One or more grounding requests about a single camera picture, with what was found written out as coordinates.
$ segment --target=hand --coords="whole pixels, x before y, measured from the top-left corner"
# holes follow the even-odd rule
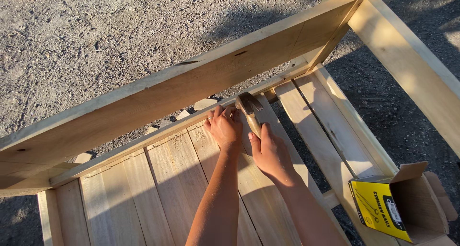
[[[228,107],[224,110],[221,105],[218,105],[215,110],[207,113],[207,117],[204,127],[214,137],[220,148],[232,143],[241,143],[243,123],[238,109]]]
[[[283,139],[274,135],[270,124],[262,125],[261,140],[254,134],[248,134],[253,148],[253,159],[257,167],[273,183],[285,185],[293,183],[297,173]]]

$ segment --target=forearm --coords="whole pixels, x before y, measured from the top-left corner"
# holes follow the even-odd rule
[[[198,206],[187,245],[236,245],[239,144],[221,148],[213,176]]]
[[[346,245],[326,211],[297,173],[274,181],[291,213],[302,245]]]

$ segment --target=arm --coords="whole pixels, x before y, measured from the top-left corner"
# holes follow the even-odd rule
[[[239,210],[236,165],[243,127],[239,111],[223,110],[219,105],[208,112],[204,126],[219,145],[220,155],[186,245],[236,245]]]
[[[294,170],[283,140],[271,132],[267,123],[262,126],[261,136],[259,140],[249,133],[254,161],[280,191],[302,245],[346,245],[326,211]]]

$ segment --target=right hand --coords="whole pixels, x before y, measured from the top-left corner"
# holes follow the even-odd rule
[[[275,184],[291,183],[297,173],[283,139],[272,133],[270,124],[262,125],[261,140],[252,132],[248,136],[253,148],[253,159],[262,173]]]

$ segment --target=hammer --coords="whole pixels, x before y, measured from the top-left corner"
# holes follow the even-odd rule
[[[262,104],[249,92],[243,92],[242,94],[238,95],[236,97],[235,106],[244,113],[251,131],[260,138],[262,128],[260,126],[260,122],[256,118],[254,108],[256,108],[258,111],[261,111],[264,106],[262,106]]]

